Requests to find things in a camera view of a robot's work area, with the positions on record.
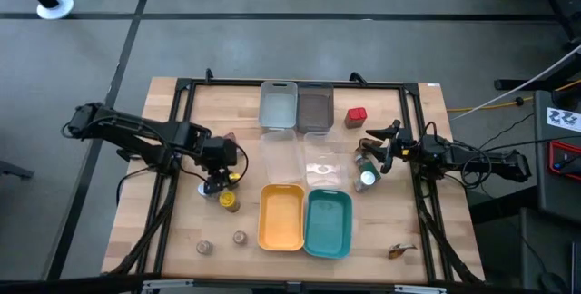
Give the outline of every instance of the red cube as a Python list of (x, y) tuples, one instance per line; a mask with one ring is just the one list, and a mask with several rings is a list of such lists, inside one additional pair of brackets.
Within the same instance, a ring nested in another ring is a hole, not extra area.
[(366, 119), (367, 112), (365, 108), (351, 108), (347, 110), (347, 116), (345, 116), (345, 127), (348, 129), (361, 127)]

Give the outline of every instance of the clear plastic container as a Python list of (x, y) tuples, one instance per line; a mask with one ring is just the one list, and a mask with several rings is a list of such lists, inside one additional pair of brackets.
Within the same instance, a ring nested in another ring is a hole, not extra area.
[(304, 137), (307, 184), (312, 189), (339, 189), (348, 181), (347, 166), (338, 153), (334, 132), (309, 132)]
[(292, 183), (304, 177), (305, 164), (293, 130), (263, 134), (261, 154), (271, 183)]
[(266, 129), (291, 129), (297, 124), (297, 84), (263, 82), (259, 124)]
[(333, 85), (331, 83), (299, 83), (299, 118), (297, 130), (326, 132), (335, 121)]

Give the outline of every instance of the yellow can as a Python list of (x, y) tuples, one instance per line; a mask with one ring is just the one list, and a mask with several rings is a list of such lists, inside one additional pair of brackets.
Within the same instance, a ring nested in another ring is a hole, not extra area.
[(240, 208), (240, 202), (236, 198), (236, 194), (230, 191), (224, 191), (220, 194), (220, 205), (229, 212), (236, 212)]

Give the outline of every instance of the sticker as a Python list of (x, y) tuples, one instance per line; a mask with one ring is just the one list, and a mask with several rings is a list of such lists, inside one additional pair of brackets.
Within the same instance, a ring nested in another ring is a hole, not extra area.
[(581, 132), (581, 114), (547, 107), (547, 124)]

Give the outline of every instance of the table leg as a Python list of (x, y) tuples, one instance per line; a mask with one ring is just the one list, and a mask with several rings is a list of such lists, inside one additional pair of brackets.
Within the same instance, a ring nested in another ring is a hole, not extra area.
[(518, 214), (519, 209), (522, 207), (537, 210), (537, 191), (537, 186), (532, 186), (500, 198), (476, 204), (470, 207), (472, 223), (476, 225), (498, 218), (514, 216)]
[(0, 161), (0, 174), (10, 174), (21, 178), (31, 178), (34, 171), (28, 171), (24, 168), (13, 165), (12, 163)]

